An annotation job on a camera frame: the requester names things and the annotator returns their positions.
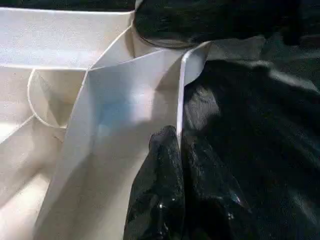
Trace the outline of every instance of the white cardboard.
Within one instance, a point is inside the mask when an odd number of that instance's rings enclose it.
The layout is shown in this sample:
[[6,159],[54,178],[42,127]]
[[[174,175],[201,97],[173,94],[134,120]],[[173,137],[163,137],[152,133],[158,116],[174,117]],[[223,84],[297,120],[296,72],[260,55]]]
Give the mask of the white cardboard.
[[149,139],[165,125],[177,126],[181,56],[161,50],[88,72],[36,239],[122,239]]
[[130,12],[0,7],[0,64],[87,70],[132,21]]
[[33,114],[48,127],[66,129],[84,80],[83,70],[34,69],[27,85]]
[[160,50],[164,48],[142,40],[131,25],[110,44],[90,69],[113,66]]
[[61,147],[54,128],[34,116],[0,144],[0,239],[33,239]]

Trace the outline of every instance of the shiny black material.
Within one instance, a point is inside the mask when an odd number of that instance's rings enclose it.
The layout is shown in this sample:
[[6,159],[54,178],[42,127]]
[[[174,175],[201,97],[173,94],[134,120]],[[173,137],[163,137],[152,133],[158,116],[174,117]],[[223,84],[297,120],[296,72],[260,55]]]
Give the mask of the shiny black material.
[[231,171],[204,137],[184,132],[185,235],[192,240],[256,240],[251,209]]
[[[219,218],[234,216],[229,220],[233,239],[320,239],[320,92],[315,85],[264,66],[209,61],[185,87],[184,97],[184,151],[201,173],[195,188],[207,188],[204,199],[226,196],[218,198],[224,209]],[[216,163],[208,167],[208,162]],[[210,178],[219,174],[216,181]],[[218,179],[224,183],[219,191],[213,187]],[[244,235],[249,229],[257,235]]]
[[181,159],[173,127],[150,140],[125,240],[320,239],[320,91],[311,81],[208,61],[184,89],[183,119]]
[[132,11],[135,0],[1,0],[0,7],[74,10]]
[[198,44],[205,41],[284,31],[284,41],[296,44],[302,33],[300,0],[144,0],[136,11],[139,35],[157,41]]
[[184,217],[184,182],[176,129],[166,126],[152,135],[149,154],[133,182],[123,239],[181,239]]

